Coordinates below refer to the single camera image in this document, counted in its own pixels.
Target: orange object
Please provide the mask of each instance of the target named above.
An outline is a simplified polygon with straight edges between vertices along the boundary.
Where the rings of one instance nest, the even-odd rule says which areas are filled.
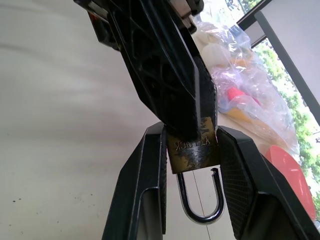
[[[249,65],[249,62],[246,61],[243,58],[237,58],[237,59],[233,58],[233,59],[231,59],[231,63],[233,65],[240,66],[240,67],[243,67],[243,68],[247,68],[248,65]]]
[[[276,145],[270,147],[265,157],[284,175],[311,220],[315,221],[315,205],[299,164],[289,153]]]

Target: red object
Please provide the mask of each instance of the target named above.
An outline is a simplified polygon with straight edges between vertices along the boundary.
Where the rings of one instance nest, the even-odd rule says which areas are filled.
[[[270,147],[265,157],[284,175],[311,220],[315,221],[315,205],[299,164],[289,153],[275,145]]]
[[[242,95],[246,95],[243,91],[239,90],[236,87],[231,87],[228,89],[228,99],[229,101],[231,101],[232,99],[234,99],[237,96],[242,96]]]

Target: brass padlock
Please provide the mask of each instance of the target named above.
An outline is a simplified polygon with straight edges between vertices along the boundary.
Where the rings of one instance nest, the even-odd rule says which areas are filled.
[[[185,142],[167,134],[167,149],[173,174],[202,169],[220,164],[218,143],[211,117],[200,120],[200,138]]]

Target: plastic bag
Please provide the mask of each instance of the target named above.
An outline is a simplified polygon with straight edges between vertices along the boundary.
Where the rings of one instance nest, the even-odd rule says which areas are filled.
[[[299,154],[292,114],[250,38],[237,25],[196,22],[192,36],[217,86],[218,110],[274,145]]]

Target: tree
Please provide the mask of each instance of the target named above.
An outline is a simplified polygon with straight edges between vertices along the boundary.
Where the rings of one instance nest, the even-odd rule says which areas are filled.
[[[244,14],[249,12],[252,8],[254,8],[261,0],[239,0],[240,4],[243,6],[245,10]]]
[[[315,206],[316,219],[320,219],[320,194],[317,193],[315,197],[313,197],[313,202]]]
[[[287,103],[293,117],[300,150],[299,158],[302,162],[301,169],[305,176],[307,176],[309,170],[311,170],[314,180],[320,183],[320,156],[313,156],[311,151],[312,146],[309,142],[309,137],[312,133],[308,128],[310,119],[309,116],[302,111],[302,109],[305,108],[305,103],[270,42],[267,39],[262,41],[254,48],[254,51],[261,59],[274,85],[281,83],[285,86],[284,89],[292,90],[285,91],[278,88],[280,95]],[[316,217],[320,220],[320,194],[317,193],[317,195],[313,197],[313,202],[316,209]]]

